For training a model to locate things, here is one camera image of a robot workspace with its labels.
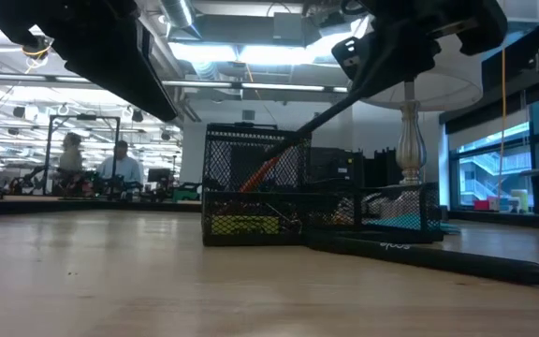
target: white lampshade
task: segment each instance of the white lampshade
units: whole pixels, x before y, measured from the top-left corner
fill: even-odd
[[[460,53],[457,36],[438,39],[442,51],[436,67],[415,79],[415,100],[421,111],[447,111],[471,106],[482,98],[482,57]],[[398,109],[404,102],[404,83],[362,100],[374,106]]]

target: table surface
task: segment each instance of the table surface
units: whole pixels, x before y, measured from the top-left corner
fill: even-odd
[[[539,262],[539,230],[436,249]],[[539,287],[305,247],[204,248],[200,214],[0,216],[0,336],[539,336]]]

